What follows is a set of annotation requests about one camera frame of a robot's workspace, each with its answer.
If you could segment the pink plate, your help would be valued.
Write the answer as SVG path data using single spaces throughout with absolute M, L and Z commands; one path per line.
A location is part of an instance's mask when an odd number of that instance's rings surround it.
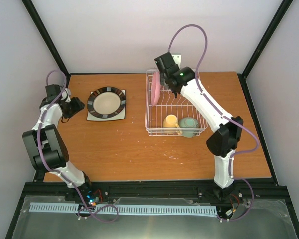
M 154 107 L 157 105 L 160 98 L 160 73 L 155 71 L 152 78 L 151 86 L 151 105 Z

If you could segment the yellow mug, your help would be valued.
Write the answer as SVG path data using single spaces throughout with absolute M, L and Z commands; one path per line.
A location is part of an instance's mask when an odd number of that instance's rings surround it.
M 168 135 L 180 135 L 182 136 L 182 131 L 178 124 L 178 118 L 176 115 L 167 115 L 163 121 L 163 129 Z

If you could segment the green ceramic bowl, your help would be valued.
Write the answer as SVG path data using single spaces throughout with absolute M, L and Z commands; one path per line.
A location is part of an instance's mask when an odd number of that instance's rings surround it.
M 199 123 L 193 117 L 185 117 L 180 120 L 179 126 L 182 131 L 182 136 L 186 138 L 196 137 L 199 133 Z

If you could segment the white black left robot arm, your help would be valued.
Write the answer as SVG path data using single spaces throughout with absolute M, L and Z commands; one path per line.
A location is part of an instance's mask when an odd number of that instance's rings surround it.
M 40 116 L 35 126 L 24 132 L 22 139 L 33 168 L 58 176 L 68 188 L 77 188 L 82 200 L 93 197 L 89 177 L 69 160 L 67 147 L 58 132 L 58 123 L 70 119 L 84 109 L 78 97 L 71 97 L 68 88 L 57 84 L 45 87 L 47 96 L 40 104 Z

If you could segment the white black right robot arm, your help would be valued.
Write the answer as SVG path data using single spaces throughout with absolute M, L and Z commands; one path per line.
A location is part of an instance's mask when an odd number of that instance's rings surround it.
M 164 83 L 175 95 L 181 94 L 189 100 L 210 126 L 213 134 L 206 145 L 215 159 L 214 182 L 220 189 L 228 189 L 234 182 L 230 156 L 236 152 L 241 138 L 242 118 L 233 117 L 223 109 L 190 67 L 180 69 L 175 63 L 164 66 L 157 61 L 156 64 Z

